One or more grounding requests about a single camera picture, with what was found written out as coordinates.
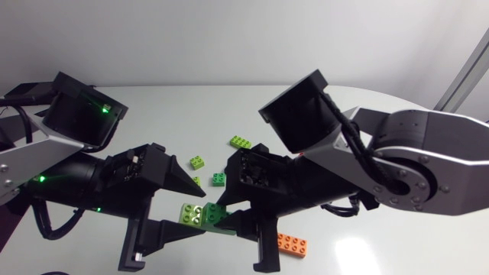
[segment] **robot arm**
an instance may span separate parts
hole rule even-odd
[[[217,224],[258,241],[255,271],[280,270],[280,216],[350,197],[366,209],[461,215],[489,207],[489,127],[472,118],[407,110],[387,114],[365,108],[339,113],[317,70],[260,110],[290,159],[259,144],[228,159],[218,203],[248,200],[251,208]],[[369,136],[368,146],[358,141]]]
[[[62,238],[85,210],[128,220],[119,270],[144,268],[142,257],[171,241],[204,231],[167,220],[148,218],[159,189],[203,197],[206,194],[159,144],[145,144],[105,160],[94,153],[105,148],[128,108],[63,73],[47,94],[56,94],[44,116],[26,114],[0,119],[0,250],[32,205],[42,236]],[[0,105],[33,105],[45,97],[0,99]],[[32,131],[43,134],[32,141]],[[26,137],[25,145],[12,141]],[[46,201],[78,208],[53,230]]]

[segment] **black cable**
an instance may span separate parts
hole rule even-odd
[[[350,196],[349,199],[351,207],[340,207],[326,203],[321,205],[321,208],[343,218],[353,217],[358,215],[358,212],[360,211],[360,202],[358,201],[358,197],[356,195]]]
[[[119,121],[117,121],[115,123],[114,127],[112,127],[112,130],[108,134],[108,137],[105,139],[105,142],[102,146],[100,146],[98,148],[85,149],[85,150],[83,150],[83,153],[96,153],[96,152],[100,152],[101,150],[104,150],[107,147],[107,145],[110,143],[112,138],[114,137],[114,134],[115,134],[115,131],[117,130],[118,125],[119,125]]]
[[[331,110],[332,114],[342,125],[342,133],[345,136],[345,140],[348,143],[348,146],[351,148],[351,152],[354,154],[355,159],[360,163],[362,169],[375,182],[384,186],[392,186],[393,181],[389,174],[378,162],[374,160],[372,157],[372,152],[367,150],[361,141],[358,126],[342,114],[329,95],[325,94],[324,92],[320,92],[319,94],[322,100]]]
[[[3,112],[5,112],[5,110],[6,110],[6,109],[8,109],[8,106],[7,106],[7,107],[5,107],[5,108],[3,108],[2,112],[0,112],[0,115],[2,115],[2,114],[3,114]]]
[[[21,106],[12,106],[18,114],[21,116],[22,123],[24,124],[25,131],[25,143],[29,144],[32,142],[32,128],[31,121],[29,120],[28,115],[25,113],[24,109]]]
[[[46,201],[43,199],[34,199],[31,204],[40,234],[43,238],[51,241],[58,240],[68,234],[85,212],[84,209],[75,210],[73,216],[64,225],[56,230],[52,230]]]

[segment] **black plastic bracket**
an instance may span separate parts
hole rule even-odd
[[[144,268],[143,256],[159,251],[166,243],[204,234],[205,231],[167,220],[148,219],[151,200],[137,218],[128,220],[128,229],[119,260],[119,271],[136,272]]]
[[[224,218],[215,226],[236,231],[236,235],[258,242],[258,263],[254,271],[270,273],[280,271],[277,245],[277,217],[266,216],[255,209],[238,210]]]

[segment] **white wall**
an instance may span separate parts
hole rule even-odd
[[[331,84],[436,104],[489,2],[0,2],[0,91],[62,70],[97,86]]]
[[[457,113],[471,116],[481,121],[489,121],[489,73],[485,73],[471,94],[460,105]]]

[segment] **metal frame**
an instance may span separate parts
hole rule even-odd
[[[356,108],[348,110],[347,117],[356,120],[361,116],[368,123],[361,128],[375,125],[382,115],[374,110]],[[456,117],[464,115],[444,114]],[[406,195],[392,193],[389,189],[374,182],[361,168],[338,127],[322,141],[304,151],[304,157],[321,167],[336,173],[345,180],[375,196],[375,199],[395,209],[427,212],[443,215],[461,215],[489,207],[487,187],[489,160],[468,161],[456,157],[429,152],[411,147],[382,147],[376,149],[375,161],[394,178],[402,180],[410,187]],[[431,186],[427,178],[409,167],[389,161],[401,157],[421,163],[435,175],[438,185]]]
[[[489,69],[489,29],[461,68],[434,110],[456,112]]]
[[[39,173],[82,150],[85,144],[59,134],[42,123],[42,118],[28,114],[34,129],[46,139],[0,152],[0,205],[19,194],[18,187]],[[20,119],[1,120],[4,129],[22,129]],[[5,131],[11,140],[21,138],[19,131]]]

